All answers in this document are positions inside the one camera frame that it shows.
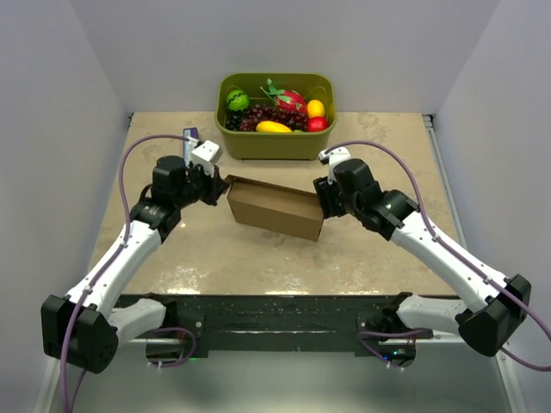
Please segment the brown cardboard box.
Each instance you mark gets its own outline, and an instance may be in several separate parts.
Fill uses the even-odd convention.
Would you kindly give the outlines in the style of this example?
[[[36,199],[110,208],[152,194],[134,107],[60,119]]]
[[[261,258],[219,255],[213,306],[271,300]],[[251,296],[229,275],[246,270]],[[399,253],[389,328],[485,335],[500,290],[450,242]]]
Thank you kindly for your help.
[[[324,216],[316,194],[242,176],[229,175],[226,182],[227,202],[237,223],[319,240]]]

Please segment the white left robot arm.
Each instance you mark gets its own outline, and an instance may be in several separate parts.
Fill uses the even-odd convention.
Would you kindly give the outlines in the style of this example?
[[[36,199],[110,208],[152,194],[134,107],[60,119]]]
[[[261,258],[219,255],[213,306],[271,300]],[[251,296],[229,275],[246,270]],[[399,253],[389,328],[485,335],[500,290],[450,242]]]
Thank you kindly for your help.
[[[46,355],[102,372],[126,342],[149,331],[172,336],[179,325],[176,302],[148,293],[118,309],[115,304],[145,259],[157,250],[181,220],[181,211],[197,201],[216,205],[228,188],[215,155],[193,151],[190,163],[161,157],[130,210],[130,222],[108,252],[65,296],[49,296],[40,309]]]

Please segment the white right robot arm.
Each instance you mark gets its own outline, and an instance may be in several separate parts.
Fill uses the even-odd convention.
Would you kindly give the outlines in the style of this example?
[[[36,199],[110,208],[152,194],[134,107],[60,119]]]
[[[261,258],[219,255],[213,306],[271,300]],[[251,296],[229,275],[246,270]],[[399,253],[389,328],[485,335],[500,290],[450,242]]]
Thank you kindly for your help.
[[[403,192],[381,189],[370,168],[349,153],[320,154],[328,175],[313,185],[325,218],[350,214],[362,226],[406,250],[444,280],[457,298],[427,299],[406,295],[383,320],[388,335],[438,330],[460,336],[479,354],[494,356],[526,319],[531,285],[512,278],[464,250]]]

